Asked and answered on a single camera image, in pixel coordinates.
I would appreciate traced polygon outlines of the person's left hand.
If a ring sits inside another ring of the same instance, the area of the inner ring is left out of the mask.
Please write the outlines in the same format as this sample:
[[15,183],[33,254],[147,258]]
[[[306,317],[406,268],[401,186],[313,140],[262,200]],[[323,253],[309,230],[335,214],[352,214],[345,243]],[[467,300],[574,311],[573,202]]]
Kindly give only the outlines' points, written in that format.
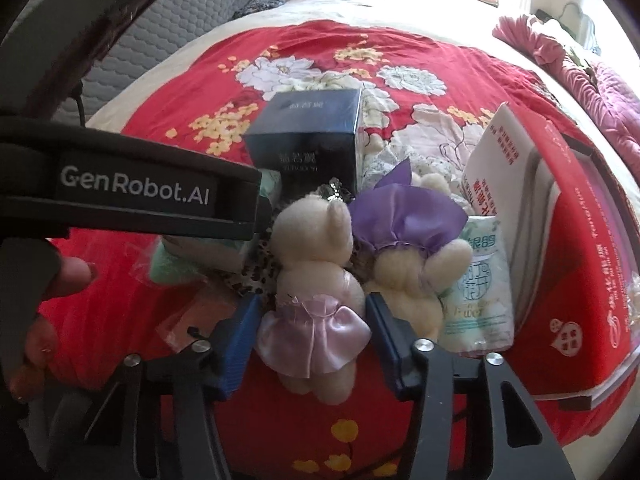
[[[98,276],[92,262],[81,258],[62,257],[58,274],[42,296],[43,301],[78,294]],[[37,314],[26,336],[23,364],[8,381],[9,392],[17,402],[26,404],[43,392],[46,369],[58,346],[58,335],[52,324]]]

